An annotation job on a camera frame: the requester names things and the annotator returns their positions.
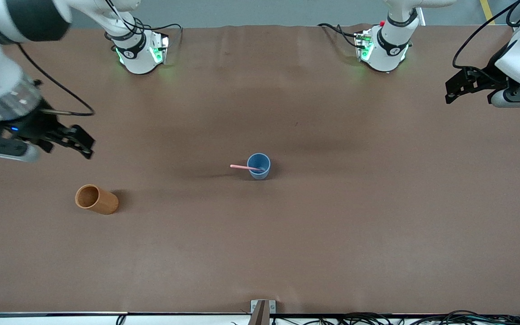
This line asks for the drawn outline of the blue plastic cup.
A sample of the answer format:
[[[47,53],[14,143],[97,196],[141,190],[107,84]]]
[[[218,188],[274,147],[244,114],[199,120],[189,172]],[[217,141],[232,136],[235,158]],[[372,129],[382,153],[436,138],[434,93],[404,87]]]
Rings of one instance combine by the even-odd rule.
[[[250,168],[249,172],[256,180],[266,179],[271,166],[272,162],[270,158],[264,153],[255,153],[247,160],[247,167]]]

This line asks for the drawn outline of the brown wooden cup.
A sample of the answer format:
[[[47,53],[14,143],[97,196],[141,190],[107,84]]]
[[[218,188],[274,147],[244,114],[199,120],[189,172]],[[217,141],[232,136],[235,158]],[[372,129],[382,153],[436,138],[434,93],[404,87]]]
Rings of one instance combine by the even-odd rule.
[[[115,194],[92,184],[80,187],[74,200],[79,208],[103,215],[116,212],[120,203]]]

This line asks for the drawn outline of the brown table cover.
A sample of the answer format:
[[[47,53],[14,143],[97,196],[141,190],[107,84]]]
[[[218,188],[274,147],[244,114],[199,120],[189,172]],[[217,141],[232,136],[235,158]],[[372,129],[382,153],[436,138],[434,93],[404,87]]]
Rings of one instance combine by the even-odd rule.
[[[98,30],[26,44],[96,144],[0,159],[0,312],[520,313],[520,108],[444,98],[472,31],[390,74],[317,27],[185,29],[146,75]],[[230,168],[255,153],[266,179]]]

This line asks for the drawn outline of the grey metal bracket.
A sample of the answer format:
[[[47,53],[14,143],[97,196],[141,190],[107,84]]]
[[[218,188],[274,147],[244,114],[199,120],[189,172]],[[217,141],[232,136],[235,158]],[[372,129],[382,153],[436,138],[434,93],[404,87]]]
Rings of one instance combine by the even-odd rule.
[[[254,308],[256,306],[256,303],[258,301],[259,300],[252,300],[251,301],[251,315],[252,315],[252,313],[254,311]],[[270,323],[269,323],[269,325],[277,325],[276,318],[274,317],[274,315],[276,315],[276,313],[277,313],[277,301],[276,300],[269,300],[269,305],[270,305],[270,320],[269,320]]]

